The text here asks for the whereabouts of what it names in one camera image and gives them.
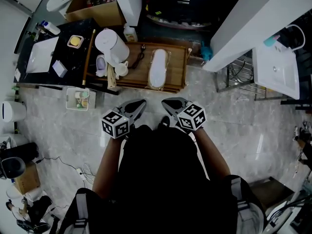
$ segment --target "cardboard box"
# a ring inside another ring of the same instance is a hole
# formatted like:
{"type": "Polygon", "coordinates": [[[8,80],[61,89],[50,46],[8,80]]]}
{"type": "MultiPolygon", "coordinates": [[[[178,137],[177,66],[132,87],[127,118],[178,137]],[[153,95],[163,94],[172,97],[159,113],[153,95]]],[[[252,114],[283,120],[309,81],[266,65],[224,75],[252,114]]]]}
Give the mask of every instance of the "cardboard box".
{"type": "Polygon", "coordinates": [[[40,180],[35,163],[29,163],[26,165],[25,172],[14,179],[16,189],[24,195],[27,192],[40,186],[40,180]]]}
{"type": "Polygon", "coordinates": [[[88,18],[94,18],[100,27],[125,24],[117,1],[88,8],[85,0],[72,0],[66,11],[66,19],[72,22],[88,18]]]}

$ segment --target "electric kettle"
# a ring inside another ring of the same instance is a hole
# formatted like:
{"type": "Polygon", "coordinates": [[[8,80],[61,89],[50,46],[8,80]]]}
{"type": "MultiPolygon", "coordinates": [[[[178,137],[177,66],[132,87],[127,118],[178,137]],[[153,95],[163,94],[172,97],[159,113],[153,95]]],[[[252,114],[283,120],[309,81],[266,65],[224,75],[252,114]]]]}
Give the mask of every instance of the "electric kettle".
{"type": "Polygon", "coordinates": [[[114,30],[104,29],[96,37],[95,45],[105,60],[114,68],[119,67],[129,56],[129,48],[114,30]]]}

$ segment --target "bamboo tray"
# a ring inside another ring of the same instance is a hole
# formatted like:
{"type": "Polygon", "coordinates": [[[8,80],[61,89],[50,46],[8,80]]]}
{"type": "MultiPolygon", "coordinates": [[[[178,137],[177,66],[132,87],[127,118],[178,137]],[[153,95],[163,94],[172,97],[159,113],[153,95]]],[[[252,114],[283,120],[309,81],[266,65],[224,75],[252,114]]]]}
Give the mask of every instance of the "bamboo tray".
{"type": "MultiPolygon", "coordinates": [[[[129,67],[132,67],[138,55],[141,53],[141,45],[145,44],[144,59],[140,61],[136,69],[129,68],[129,73],[125,77],[120,77],[116,80],[117,86],[132,87],[145,89],[148,84],[148,74],[150,69],[150,61],[152,52],[155,49],[164,49],[171,53],[169,64],[167,66],[167,76],[164,86],[164,92],[177,93],[185,86],[186,63],[188,58],[188,49],[183,46],[174,46],[158,43],[143,43],[143,42],[127,42],[130,49],[130,54],[127,59],[129,67]]],[[[93,76],[96,80],[107,80],[107,78],[98,78],[93,76]]]]}

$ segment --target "black countertop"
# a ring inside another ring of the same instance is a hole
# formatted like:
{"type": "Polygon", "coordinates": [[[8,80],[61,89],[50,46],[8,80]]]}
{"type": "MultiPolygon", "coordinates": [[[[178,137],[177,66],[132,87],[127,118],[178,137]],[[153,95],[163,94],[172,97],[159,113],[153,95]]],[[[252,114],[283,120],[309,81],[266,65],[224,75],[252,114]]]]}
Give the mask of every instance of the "black countertop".
{"type": "MultiPolygon", "coordinates": [[[[49,84],[49,85],[68,85],[68,86],[81,86],[83,78],[84,64],[87,56],[89,42],[91,39],[92,31],[97,30],[96,35],[101,31],[101,28],[93,19],[85,19],[75,21],[58,26],[61,33],[57,45],[55,47],[53,57],[50,63],[50,70],[46,73],[26,73],[28,60],[35,42],[33,39],[28,38],[22,51],[19,55],[17,68],[21,73],[19,81],[14,78],[15,83],[35,83],[35,84],[49,84]],[[84,37],[84,41],[79,49],[70,48],[67,42],[72,35],[84,37]],[[67,69],[67,73],[63,78],[60,78],[54,71],[52,65],[56,60],[59,60],[67,69]]],[[[50,39],[50,36],[41,34],[39,40],[50,39]]],[[[94,66],[96,57],[100,54],[95,45],[93,44],[89,66],[94,66]]]]}

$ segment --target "bathroom sink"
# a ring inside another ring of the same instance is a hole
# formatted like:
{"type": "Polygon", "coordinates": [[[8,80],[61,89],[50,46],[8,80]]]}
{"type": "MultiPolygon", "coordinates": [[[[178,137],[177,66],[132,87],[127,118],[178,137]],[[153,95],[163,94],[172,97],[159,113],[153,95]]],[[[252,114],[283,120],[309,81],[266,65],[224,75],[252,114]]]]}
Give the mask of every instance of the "bathroom sink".
{"type": "Polygon", "coordinates": [[[294,99],[300,98],[296,55],[280,42],[253,49],[254,82],[294,99]]]}
{"type": "Polygon", "coordinates": [[[44,73],[49,71],[53,51],[58,39],[58,37],[55,37],[34,44],[28,60],[26,73],[44,73]]]}

